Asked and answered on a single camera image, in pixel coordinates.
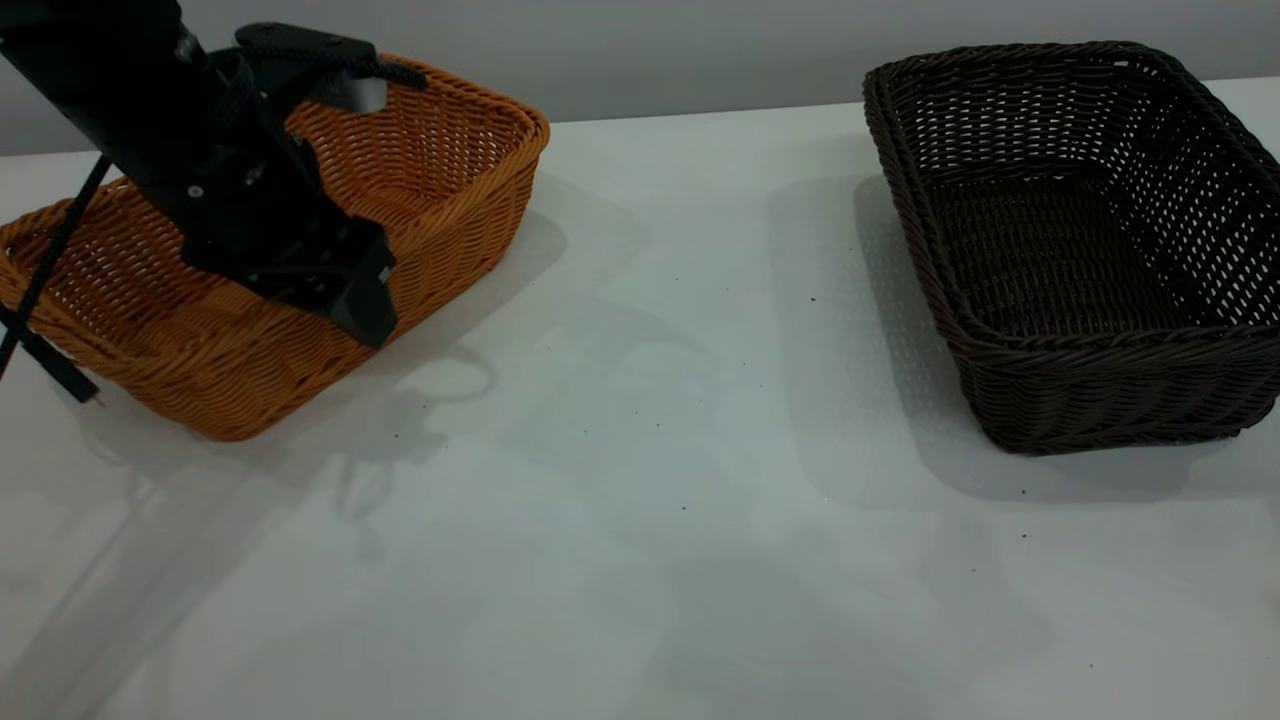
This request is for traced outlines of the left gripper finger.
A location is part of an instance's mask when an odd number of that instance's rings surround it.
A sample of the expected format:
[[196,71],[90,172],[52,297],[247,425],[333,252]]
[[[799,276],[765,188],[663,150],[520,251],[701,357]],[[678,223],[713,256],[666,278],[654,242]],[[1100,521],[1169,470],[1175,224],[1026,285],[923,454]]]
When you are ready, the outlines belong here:
[[335,324],[362,346],[380,348],[399,322],[390,295],[390,274],[392,268],[340,273]]

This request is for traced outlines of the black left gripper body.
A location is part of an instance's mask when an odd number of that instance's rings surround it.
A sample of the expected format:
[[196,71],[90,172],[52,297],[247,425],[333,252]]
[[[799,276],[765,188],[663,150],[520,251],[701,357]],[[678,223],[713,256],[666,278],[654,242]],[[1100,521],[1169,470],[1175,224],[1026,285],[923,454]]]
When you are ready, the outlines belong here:
[[307,313],[390,313],[387,232],[342,210],[280,95],[146,95],[134,182],[183,234],[183,260]]

